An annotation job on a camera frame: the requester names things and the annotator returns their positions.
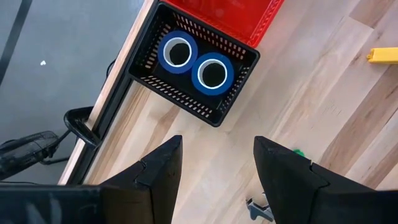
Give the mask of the red plastic basket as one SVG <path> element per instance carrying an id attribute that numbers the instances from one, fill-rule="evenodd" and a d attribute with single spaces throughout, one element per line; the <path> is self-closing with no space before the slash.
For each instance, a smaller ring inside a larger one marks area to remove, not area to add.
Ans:
<path id="1" fill-rule="evenodd" d="M 161 0 L 256 48 L 284 0 Z"/>

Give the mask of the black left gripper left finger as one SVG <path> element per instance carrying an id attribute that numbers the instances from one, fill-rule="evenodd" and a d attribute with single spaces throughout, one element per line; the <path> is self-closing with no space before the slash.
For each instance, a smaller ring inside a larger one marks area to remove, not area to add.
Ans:
<path id="1" fill-rule="evenodd" d="M 175 135 L 101 183 L 106 224 L 171 224 L 182 174 L 183 139 Z"/>

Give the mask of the yellow cylinder block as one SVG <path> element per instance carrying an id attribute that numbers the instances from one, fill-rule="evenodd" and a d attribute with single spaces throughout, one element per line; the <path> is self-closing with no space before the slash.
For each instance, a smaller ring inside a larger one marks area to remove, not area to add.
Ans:
<path id="1" fill-rule="evenodd" d="M 366 58 L 369 63 L 398 64 L 398 47 L 373 48 Z"/>

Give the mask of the black metal table frame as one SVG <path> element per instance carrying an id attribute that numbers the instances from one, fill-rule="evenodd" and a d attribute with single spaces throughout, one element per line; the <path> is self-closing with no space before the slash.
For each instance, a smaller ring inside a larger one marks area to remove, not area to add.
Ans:
<path id="1" fill-rule="evenodd" d="M 123 104 L 125 96 L 131 93 L 132 78 L 124 74 L 127 63 L 127 59 L 115 60 L 85 123 L 88 132 L 98 138 L 98 142 L 93 146 L 82 138 L 77 140 L 58 182 L 60 185 L 98 184 L 112 176 L 112 166 L 121 151 L 118 147 L 119 131 L 116 130 L 118 124 L 114 122 L 120 118 L 118 111 L 126 107 Z"/>

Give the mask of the blue tape roll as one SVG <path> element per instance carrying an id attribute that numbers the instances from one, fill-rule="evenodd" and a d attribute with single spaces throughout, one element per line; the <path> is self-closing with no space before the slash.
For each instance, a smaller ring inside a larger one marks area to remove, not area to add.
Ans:
<path id="1" fill-rule="evenodd" d="M 226 92 L 234 80 L 234 69 L 229 58 L 215 52 L 199 57 L 192 67 L 194 87 L 208 96 Z"/>
<path id="2" fill-rule="evenodd" d="M 176 30 L 160 41 L 157 56 L 166 71 L 181 74 L 193 67 L 198 57 L 198 46 L 190 34 Z"/>

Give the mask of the black plastic basket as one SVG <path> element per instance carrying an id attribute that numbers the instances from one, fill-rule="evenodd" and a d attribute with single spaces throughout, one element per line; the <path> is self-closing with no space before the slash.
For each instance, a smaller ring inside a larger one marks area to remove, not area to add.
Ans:
<path id="1" fill-rule="evenodd" d="M 256 66 L 260 53 L 162 1 L 149 11 L 143 28 L 126 73 L 209 125 L 220 126 Z M 178 31 L 193 38 L 199 56 L 218 53 L 230 60 L 233 82 L 224 93 L 208 96 L 195 88 L 190 71 L 173 74 L 161 66 L 158 61 L 160 42 L 167 34 Z"/>

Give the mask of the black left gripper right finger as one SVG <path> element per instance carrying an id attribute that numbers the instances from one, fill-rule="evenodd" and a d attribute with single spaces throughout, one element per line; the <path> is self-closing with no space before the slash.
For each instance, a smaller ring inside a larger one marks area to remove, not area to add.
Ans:
<path id="1" fill-rule="evenodd" d="M 253 153 L 276 224 L 398 224 L 398 190 L 370 189 L 264 136 Z"/>

